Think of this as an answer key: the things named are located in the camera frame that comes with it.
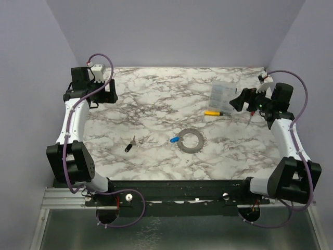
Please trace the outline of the perforated metal ring disc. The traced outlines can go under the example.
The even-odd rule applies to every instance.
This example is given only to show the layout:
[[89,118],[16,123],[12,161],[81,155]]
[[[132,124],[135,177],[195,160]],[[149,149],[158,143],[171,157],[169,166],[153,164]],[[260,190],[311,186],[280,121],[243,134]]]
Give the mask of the perforated metal ring disc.
[[[194,137],[197,138],[197,142],[196,143],[184,143],[184,138],[186,135],[193,135]],[[203,134],[194,128],[186,128],[181,130],[178,133],[178,137],[179,137],[179,141],[177,142],[177,147],[180,151],[187,153],[187,154],[195,154],[200,152],[204,145],[205,145],[205,137],[203,136]]]

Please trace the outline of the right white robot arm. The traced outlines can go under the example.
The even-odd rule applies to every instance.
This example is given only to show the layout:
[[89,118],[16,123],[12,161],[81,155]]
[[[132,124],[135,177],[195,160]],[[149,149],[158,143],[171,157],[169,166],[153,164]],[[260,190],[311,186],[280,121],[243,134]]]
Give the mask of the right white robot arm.
[[292,93],[291,85],[276,83],[271,97],[266,97],[266,92],[255,88],[245,88],[237,98],[230,101],[236,111],[242,111],[247,103],[247,111],[263,114],[281,156],[270,177],[246,179],[246,187],[239,190],[239,198],[243,203],[252,203],[258,195],[300,204],[306,204],[311,198],[322,169],[304,152],[298,137],[295,117],[288,111]]

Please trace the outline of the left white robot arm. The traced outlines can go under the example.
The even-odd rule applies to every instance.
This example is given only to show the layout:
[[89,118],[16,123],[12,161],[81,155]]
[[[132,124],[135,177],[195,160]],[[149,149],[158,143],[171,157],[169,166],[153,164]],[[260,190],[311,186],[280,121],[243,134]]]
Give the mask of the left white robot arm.
[[83,143],[88,113],[99,104],[114,104],[118,100],[115,81],[104,79],[103,64],[71,68],[72,81],[63,95],[65,117],[60,135],[46,149],[46,156],[58,183],[97,191],[97,199],[107,206],[115,193],[111,181],[96,172],[95,163]]

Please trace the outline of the keys with blue tag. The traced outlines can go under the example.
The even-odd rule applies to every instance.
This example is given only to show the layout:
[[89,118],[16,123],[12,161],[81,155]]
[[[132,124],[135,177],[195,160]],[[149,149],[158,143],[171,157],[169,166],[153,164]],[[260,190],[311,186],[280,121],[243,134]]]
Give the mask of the keys with blue tag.
[[136,145],[136,136],[133,136],[133,139],[130,141],[130,143],[126,146],[126,148],[125,148],[125,152],[126,153],[128,153],[131,149],[132,149],[132,147],[133,146],[135,146]]

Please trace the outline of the blue plastic key tag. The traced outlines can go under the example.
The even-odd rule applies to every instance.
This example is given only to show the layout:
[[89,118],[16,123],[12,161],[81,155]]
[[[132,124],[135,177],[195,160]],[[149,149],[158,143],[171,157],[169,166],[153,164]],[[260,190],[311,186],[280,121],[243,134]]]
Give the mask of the blue plastic key tag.
[[170,142],[175,143],[175,142],[178,142],[179,140],[180,140],[180,137],[177,136],[177,137],[171,138]]

